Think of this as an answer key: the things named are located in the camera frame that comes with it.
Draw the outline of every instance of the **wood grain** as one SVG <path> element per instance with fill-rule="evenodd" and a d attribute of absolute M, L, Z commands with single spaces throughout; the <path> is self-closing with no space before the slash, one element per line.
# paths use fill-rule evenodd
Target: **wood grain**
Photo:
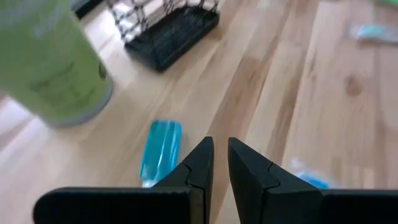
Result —
<path fill-rule="evenodd" d="M 398 188 L 398 47 L 348 34 L 353 24 L 398 27 L 398 11 L 363 0 L 227 0 L 220 9 L 218 27 L 162 75 L 124 51 L 105 4 L 86 16 L 115 91 L 80 126 L 50 129 L 0 93 L 0 223 L 32 223 L 35 201 L 57 187 L 140 186 L 154 119 L 182 123 L 180 160 L 214 137 L 212 223 L 239 223 L 233 136 L 337 187 Z"/>

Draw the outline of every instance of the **wire rack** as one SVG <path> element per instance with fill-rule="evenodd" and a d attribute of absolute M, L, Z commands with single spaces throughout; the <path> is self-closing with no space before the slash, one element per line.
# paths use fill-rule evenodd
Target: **wire rack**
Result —
<path fill-rule="evenodd" d="M 214 28 L 218 0 L 108 0 L 131 54 L 164 71 Z"/>

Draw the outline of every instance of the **black basket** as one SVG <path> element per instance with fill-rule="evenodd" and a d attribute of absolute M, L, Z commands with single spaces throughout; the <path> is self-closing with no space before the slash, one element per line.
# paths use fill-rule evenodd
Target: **black basket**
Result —
<path fill-rule="evenodd" d="M 126 48 L 133 56 L 162 72 L 209 33 L 219 19 L 216 11 L 207 11 L 200 6 L 177 8 L 126 42 Z"/>

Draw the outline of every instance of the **green bottle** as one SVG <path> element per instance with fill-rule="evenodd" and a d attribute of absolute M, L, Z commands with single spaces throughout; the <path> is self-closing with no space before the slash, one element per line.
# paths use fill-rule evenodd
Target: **green bottle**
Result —
<path fill-rule="evenodd" d="M 62 127 L 99 113 L 112 87 L 68 1 L 0 1 L 0 90 Z"/>

